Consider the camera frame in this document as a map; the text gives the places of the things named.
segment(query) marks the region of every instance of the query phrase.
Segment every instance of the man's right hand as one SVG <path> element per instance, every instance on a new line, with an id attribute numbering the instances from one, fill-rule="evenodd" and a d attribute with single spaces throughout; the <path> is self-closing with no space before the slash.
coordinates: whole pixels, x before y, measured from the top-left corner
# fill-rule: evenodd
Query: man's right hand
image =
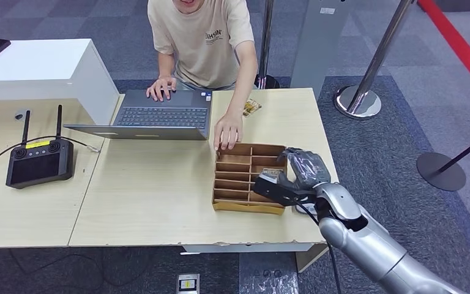
<path id="1" fill-rule="evenodd" d="M 147 97 L 152 97 L 154 101 L 161 101 L 163 102 L 163 95 L 161 95 L 161 90 L 165 93 L 166 99 L 170 100 L 170 92 L 168 91 L 168 86 L 172 89 L 172 91 L 176 90 L 177 80 L 173 77 L 159 77 L 157 81 L 152 84 L 147 89 Z"/>

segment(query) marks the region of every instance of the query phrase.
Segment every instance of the stanchion base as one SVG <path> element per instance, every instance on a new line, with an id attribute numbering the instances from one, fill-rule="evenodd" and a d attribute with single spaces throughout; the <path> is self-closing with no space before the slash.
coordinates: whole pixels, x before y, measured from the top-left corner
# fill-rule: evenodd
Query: stanchion base
<path id="1" fill-rule="evenodd" d="M 258 87 L 258 75 L 255 77 L 255 86 Z M 280 89 L 280 83 L 276 78 L 266 75 L 266 87 L 265 89 Z"/>
<path id="2" fill-rule="evenodd" d="M 372 90 L 369 90 L 361 105 L 355 113 L 350 113 L 348 107 L 356 94 L 357 86 L 341 88 L 334 97 L 334 105 L 344 115 L 354 119 L 369 119 L 381 110 L 381 99 Z"/>
<path id="3" fill-rule="evenodd" d="M 453 164 L 444 172 L 439 172 L 439 168 L 450 160 L 451 158 L 440 153 L 424 153 L 417 158 L 417 170 L 432 186 L 446 191 L 457 191 L 466 185 L 466 173 L 460 165 Z"/>

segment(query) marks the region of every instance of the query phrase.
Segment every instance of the t-shirt print text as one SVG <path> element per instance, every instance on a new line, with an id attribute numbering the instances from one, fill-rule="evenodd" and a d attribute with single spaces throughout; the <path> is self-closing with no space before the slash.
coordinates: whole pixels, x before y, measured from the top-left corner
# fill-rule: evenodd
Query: t-shirt print text
<path id="1" fill-rule="evenodd" d="M 212 33 L 206 33 L 205 34 L 205 39 L 206 39 L 206 45 L 212 45 L 215 41 L 217 40 L 222 40 L 222 30 L 221 29 L 216 29 Z"/>

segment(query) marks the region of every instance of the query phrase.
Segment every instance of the stanchion post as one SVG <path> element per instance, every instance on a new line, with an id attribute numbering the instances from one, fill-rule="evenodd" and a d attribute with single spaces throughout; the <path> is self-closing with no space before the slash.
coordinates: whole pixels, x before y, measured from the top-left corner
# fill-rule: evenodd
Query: stanchion post
<path id="1" fill-rule="evenodd" d="M 370 90 L 370 87 L 374 83 L 374 79 L 390 50 L 397 32 L 406 20 L 410 5 L 413 3 L 415 3 L 415 0 L 401 0 L 399 6 L 397 6 L 359 86 L 347 86 L 336 93 L 334 104 L 344 115 L 355 119 L 368 119 L 377 115 L 381 110 L 381 99 Z"/>
<path id="2" fill-rule="evenodd" d="M 273 16 L 274 0 L 266 0 L 264 9 L 264 27 L 262 30 L 262 46 L 260 47 L 260 64 L 256 85 L 259 89 L 279 88 L 280 85 L 275 78 L 267 75 L 267 59 L 269 57 L 269 44 L 271 40 L 271 18 Z"/>
<path id="3" fill-rule="evenodd" d="M 417 158 L 417 170 L 432 186 L 457 191 L 466 185 L 466 173 L 458 161 L 470 153 L 470 147 L 451 159 L 440 153 L 424 153 Z"/>

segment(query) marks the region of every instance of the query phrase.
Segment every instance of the beige t-shirt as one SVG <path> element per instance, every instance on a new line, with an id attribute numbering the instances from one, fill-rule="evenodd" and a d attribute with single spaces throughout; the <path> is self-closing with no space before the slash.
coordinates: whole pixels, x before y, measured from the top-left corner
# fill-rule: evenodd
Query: beige t-shirt
<path id="1" fill-rule="evenodd" d="M 253 41 L 245 0 L 204 0 L 187 15 L 172 0 L 149 0 L 148 15 L 154 48 L 174 54 L 178 78 L 211 89 L 235 82 L 239 63 L 234 49 Z"/>

